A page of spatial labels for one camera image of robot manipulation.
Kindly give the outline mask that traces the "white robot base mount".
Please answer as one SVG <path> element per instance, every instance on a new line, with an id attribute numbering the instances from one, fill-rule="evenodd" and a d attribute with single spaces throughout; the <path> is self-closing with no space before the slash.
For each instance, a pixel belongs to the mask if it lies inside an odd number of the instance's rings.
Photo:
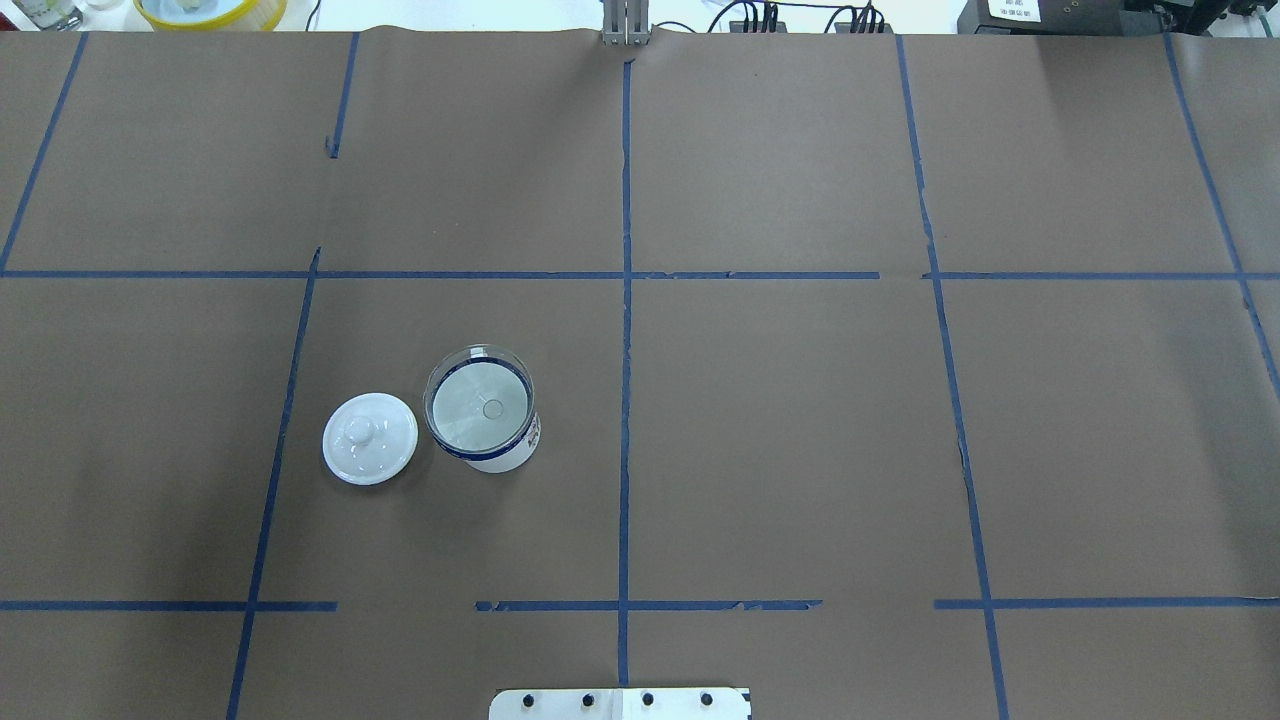
<path id="1" fill-rule="evenodd" d="M 751 719 L 748 689 L 732 687 L 508 689 L 489 719 Z"/>

